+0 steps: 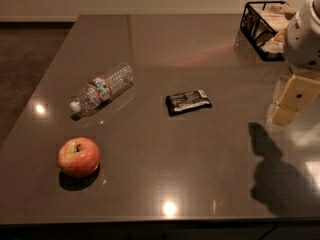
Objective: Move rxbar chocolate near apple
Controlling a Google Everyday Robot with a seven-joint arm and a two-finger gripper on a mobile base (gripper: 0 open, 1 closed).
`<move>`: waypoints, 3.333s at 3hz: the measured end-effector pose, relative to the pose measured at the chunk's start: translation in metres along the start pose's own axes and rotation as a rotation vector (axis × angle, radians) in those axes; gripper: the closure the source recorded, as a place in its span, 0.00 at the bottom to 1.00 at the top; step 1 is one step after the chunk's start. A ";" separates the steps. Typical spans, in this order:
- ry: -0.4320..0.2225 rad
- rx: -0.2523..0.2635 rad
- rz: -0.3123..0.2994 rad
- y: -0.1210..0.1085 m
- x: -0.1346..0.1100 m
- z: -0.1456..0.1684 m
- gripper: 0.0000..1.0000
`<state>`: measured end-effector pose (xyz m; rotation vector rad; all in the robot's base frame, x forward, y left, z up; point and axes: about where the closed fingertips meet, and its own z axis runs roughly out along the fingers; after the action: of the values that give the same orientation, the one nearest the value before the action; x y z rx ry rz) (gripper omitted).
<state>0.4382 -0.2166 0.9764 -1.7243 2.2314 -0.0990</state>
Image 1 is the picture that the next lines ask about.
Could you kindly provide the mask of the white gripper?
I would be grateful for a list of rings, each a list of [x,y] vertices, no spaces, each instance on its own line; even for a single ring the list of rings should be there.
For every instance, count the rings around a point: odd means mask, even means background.
[[[306,0],[290,20],[284,45],[285,60],[298,71],[276,83],[267,120],[286,126],[320,94],[320,0]]]

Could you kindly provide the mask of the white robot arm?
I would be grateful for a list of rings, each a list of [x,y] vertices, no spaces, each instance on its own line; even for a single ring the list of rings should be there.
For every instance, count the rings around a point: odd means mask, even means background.
[[[274,90],[267,120],[289,125],[320,94],[320,0],[306,0],[284,32],[284,59],[291,74]]]

